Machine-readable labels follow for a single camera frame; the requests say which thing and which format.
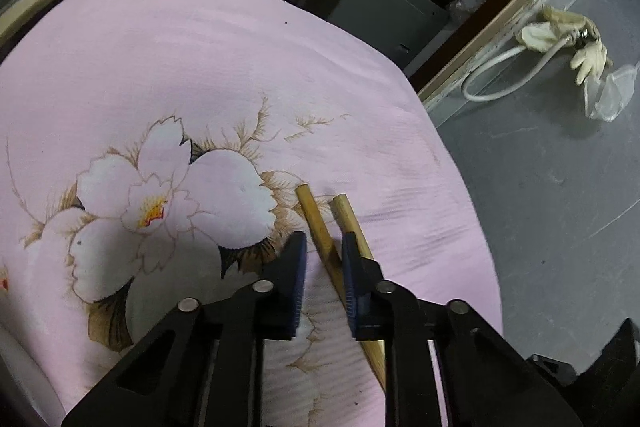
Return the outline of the pink floral tablecloth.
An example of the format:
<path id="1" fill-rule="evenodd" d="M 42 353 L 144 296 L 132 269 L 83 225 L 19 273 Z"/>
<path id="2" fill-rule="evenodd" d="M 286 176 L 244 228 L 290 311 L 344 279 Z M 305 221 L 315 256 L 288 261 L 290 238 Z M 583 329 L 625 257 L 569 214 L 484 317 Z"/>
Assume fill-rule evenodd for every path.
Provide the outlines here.
<path id="1" fill-rule="evenodd" d="M 408 80 L 281 0 L 64 0 L 1 65 L 1 327 L 65 414 L 181 299 L 227 298 L 345 194 L 386 277 L 502 324 Z"/>

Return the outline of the dark cabinet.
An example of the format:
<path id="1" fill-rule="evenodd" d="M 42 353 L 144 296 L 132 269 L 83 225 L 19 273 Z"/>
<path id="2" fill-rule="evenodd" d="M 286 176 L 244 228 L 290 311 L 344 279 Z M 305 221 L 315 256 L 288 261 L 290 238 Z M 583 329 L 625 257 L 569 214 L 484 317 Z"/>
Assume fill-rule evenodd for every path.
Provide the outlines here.
<path id="1" fill-rule="evenodd" d="M 446 26 L 449 12 L 431 0 L 306 0 L 304 9 L 406 67 Z"/>

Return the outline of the brown bamboo chopstick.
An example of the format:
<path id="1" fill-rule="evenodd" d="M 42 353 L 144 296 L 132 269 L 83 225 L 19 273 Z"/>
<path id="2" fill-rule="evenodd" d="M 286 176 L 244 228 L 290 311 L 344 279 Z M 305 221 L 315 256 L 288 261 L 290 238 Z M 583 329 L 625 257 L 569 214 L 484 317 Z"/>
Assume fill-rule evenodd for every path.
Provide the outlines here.
<path id="1" fill-rule="evenodd" d="M 373 260 L 372 251 L 367 239 L 364 237 L 362 228 L 355 215 L 355 211 L 352 209 L 352 205 L 350 205 L 348 197 L 345 194 L 338 194 L 332 199 L 331 208 L 341 231 L 343 233 L 352 232 L 356 235 L 360 255 Z"/>
<path id="2" fill-rule="evenodd" d="M 316 251 L 322 261 L 322 265 L 324 269 L 326 269 L 326 272 L 328 272 L 332 285 L 338 297 L 340 297 L 343 306 L 346 306 L 341 256 L 329 233 L 326 222 L 324 222 L 321 216 L 314 195 L 312 195 L 307 184 L 300 184 L 296 187 L 295 194 L 299 206 L 302 208 L 311 238 L 314 241 L 314 246 L 316 246 Z M 385 353 L 382 341 L 363 341 L 363 343 L 360 343 L 360 347 L 382 392 L 386 392 Z"/>

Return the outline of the cream rubber gloves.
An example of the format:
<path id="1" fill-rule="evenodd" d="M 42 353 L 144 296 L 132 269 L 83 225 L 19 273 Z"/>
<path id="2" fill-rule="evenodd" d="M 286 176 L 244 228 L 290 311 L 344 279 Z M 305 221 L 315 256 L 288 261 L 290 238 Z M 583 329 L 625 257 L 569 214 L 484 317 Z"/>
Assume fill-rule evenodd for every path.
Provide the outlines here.
<path id="1" fill-rule="evenodd" d="M 576 72 L 576 84 L 581 86 L 588 77 L 599 79 L 607 67 L 613 65 L 608 57 L 596 23 L 585 15 L 555 9 L 544 5 L 538 22 L 524 26 L 515 40 L 529 51 L 542 54 L 553 48 L 576 49 L 570 60 L 570 69 Z"/>

